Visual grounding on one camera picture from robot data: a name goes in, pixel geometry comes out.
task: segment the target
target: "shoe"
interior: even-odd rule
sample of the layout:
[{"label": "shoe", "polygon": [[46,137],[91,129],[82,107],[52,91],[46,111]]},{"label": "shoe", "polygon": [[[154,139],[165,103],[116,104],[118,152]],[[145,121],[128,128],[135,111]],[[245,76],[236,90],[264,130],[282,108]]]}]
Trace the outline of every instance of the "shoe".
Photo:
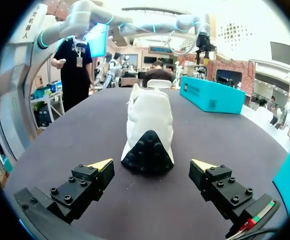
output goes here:
[{"label": "shoe", "polygon": [[134,84],[128,102],[127,142],[121,163],[132,172],[161,174],[173,168],[173,117],[169,97]]}]

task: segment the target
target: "dark gray table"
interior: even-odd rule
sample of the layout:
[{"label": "dark gray table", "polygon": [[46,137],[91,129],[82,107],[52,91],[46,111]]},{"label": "dark gray table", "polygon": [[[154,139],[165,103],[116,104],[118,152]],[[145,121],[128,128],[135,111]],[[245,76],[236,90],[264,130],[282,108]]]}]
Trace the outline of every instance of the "dark gray table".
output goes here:
[{"label": "dark gray table", "polygon": [[[130,174],[120,164],[130,92],[102,90],[56,120],[23,154],[6,193],[38,187],[49,194],[78,164],[113,158],[116,175],[104,195],[72,223],[108,240],[224,239],[231,222],[189,179],[192,158],[224,164],[241,184],[254,188],[256,198],[267,193],[281,201],[271,181],[286,151],[245,117],[202,112],[176,90],[166,90],[174,117],[174,169],[159,178]],[[278,226],[285,217],[281,206],[267,226]]]}]

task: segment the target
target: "black shoe sole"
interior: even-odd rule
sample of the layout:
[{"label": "black shoe sole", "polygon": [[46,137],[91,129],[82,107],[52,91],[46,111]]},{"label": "black shoe sole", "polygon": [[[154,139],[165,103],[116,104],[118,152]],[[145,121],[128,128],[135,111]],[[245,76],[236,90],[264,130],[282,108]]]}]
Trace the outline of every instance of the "black shoe sole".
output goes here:
[{"label": "black shoe sole", "polygon": [[155,131],[149,130],[127,153],[121,164],[133,173],[158,175],[174,166]]}]

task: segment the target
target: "person in background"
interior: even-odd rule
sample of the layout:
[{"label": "person in background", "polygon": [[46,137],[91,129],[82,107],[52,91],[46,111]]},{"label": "person in background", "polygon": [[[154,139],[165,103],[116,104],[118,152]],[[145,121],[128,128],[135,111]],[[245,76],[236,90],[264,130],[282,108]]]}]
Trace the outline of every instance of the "person in background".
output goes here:
[{"label": "person in background", "polygon": [[[95,25],[91,23],[88,31],[75,35],[75,39],[84,39]],[[60,69],[65,111],[85,100],[89,96],[90,85],[94,85],[89,44],[82,49],[80,56],[76,50],[73,37],[69,38],[62,42],[51,61],[52,66]]]},{"label": "person in background", "polygon": [[270,101],[267,103],[267,110],[274,113],[275,109],[276,109],[275,97],[271,96]]},{"label": "person in background", "polygon": [[152,65],[153,69],[146,72],[143,79],[143,88],[147,87],[147,83],[151,79],[167,80],[172,82],[172,75],[163,69],[163,63],[156,61]]},{"label": "person in background", "polygon": [[259,101],[259,106],[261,107],[263,107],[263,108],[265,108],[265,106],[266,106],[266,103],[267,103],[267,101],[266,101],[266,99],[261,99],[260,101]]},{"label": "person in background", "polygon": [[172,82],[174,82],[174,80],[176,78],[175,74],[174,74],[174,66],[173,65],[168,65],[166,67],[166,70],[167,70],[167,72],[169,72],[171,74],[171,80],[172,80]]}]

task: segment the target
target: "id badge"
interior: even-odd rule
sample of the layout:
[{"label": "id badge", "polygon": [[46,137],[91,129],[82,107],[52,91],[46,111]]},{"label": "id badge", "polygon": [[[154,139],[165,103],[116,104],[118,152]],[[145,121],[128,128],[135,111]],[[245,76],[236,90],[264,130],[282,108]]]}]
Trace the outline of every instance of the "id badge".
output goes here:
[{"label": "id badge", "polygon": [[77,67],[82,68],[83,67],[83,58],[82,57],[77,57]]}]

